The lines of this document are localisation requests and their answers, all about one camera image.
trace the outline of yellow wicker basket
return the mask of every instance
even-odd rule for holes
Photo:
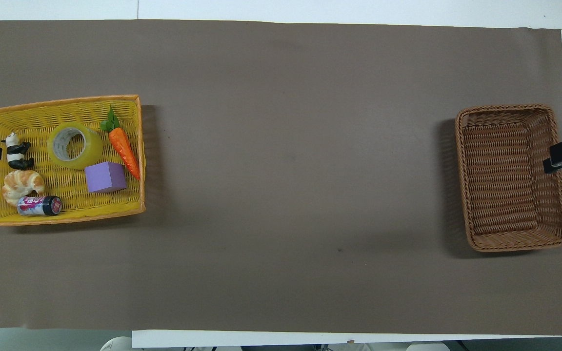
[[[60,167],[51,162],[47,153],[47,139],[58,125],[80,122],[101,135],[103,153],[99,162],[122,164],[107,133],[100,130],[100,122],[107,119],[110,106],[118,116],[120,126],[127,133],[132,150],[138,158],[140,180],[136,180],[125,169],[126,189],[105,194],[89,193],[83,170]],[[59,196],[64,206],[62,213],[54,217],[25,217],[18,214],[16,208],[8,205],[1,195],[4,177],[13,171],[4,155],[0,160],[0,226],[84,222],[145,211],[145,156],[138,95],[70,98],[0,108],[0,140],[11,132],[18,134],[21,141],[31,142],[27,157],[33,157],[36,162],[33,171],[44,178],[45,194]],[[69,151],[79,153],[82,145],[82,140],[74,139],[69,144]]]

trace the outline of bread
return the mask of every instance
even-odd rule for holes
[[[45,184],[40,174],[34,171],[13,171],[4,179],[1,195],[8,204],[16,207],[19,199],[32,191],[36,191],[38,196],[44,195]]]

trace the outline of brown paper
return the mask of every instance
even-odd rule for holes
[[[0,228],[0,327],[562,335],[562,247],[466,243],[453,123],[562,137],[559,31],[0,22],[0,107],[107,94],[145,105],[148,210]]]

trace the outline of packing tape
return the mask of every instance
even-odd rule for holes
[[[84,138],[84,147],[81,153],[71,158],[67,146],[74,136],[81,135]],[[103,141],[100,135],[78,122],[62,123],[56,127],[49,136],[47,151],[54,164],[58,166],[84,169],[96,164],[103,153]]]

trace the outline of purple block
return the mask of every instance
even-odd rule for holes
[[[103,162],[84,170],[88,191],[91,193],[110,193],[127,187],[122,164]]]

